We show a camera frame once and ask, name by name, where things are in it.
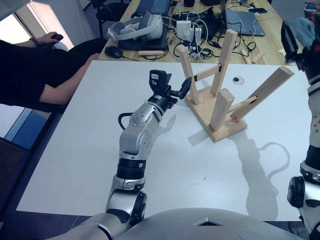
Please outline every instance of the smartphone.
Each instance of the smartphone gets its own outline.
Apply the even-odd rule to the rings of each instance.
[[[306,4],[304,7],[304,11],[308,12],[308,13],[316,12],[317,11],[317,4],[316,3]]]
[[[268,11],[265,10],[264,8],[249,8],[249,12],[251,13],[258,13],[258,14],[265,14]]]

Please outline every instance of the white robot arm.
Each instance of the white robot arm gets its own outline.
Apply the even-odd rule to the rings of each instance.
[[[309,149],[300,165],[302,176],[293,177],[289,183],[287,200],[298,208],[301,220],[311,240],[320,239],[320,43],[316,39],[309,48],[297,54],[298,45],[285,23],[281,29],[286,61],[296,62],[304,71],[310,87],[308,105],[311,111]]]

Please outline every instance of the charger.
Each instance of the charger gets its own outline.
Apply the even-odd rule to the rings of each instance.
[[[191,22],[188,20],[182,20],[176,22],[176,36],[180,39],[184,39],[185,31],[188,26],[191,26]]]

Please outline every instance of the person's hand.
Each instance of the person's hand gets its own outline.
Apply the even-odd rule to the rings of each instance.
[[[49,32],[48,34],[46,35],[43,35],[42,37],[38,37],[36,40],[41,44],[41,45],[44,45],[44,44],[51,44],[51,43],[58,43],[59,41],[56,40],[56,39],[52,39],[51,37],[53,35],[55,35],[57,32],[56,31],[52,31],[52,32]]]

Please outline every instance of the computer mouse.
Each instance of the computer mouse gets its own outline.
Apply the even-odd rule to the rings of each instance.
[[[110,57],[119,59],[124,55],[124,51],[122,51],[120,48],[116,46],[107,46],[104,49],[104,53]]]
[[[139,11],[135,11],[132,13],[131,18],[133,19],[134,17],[143,17],[145,14]]]

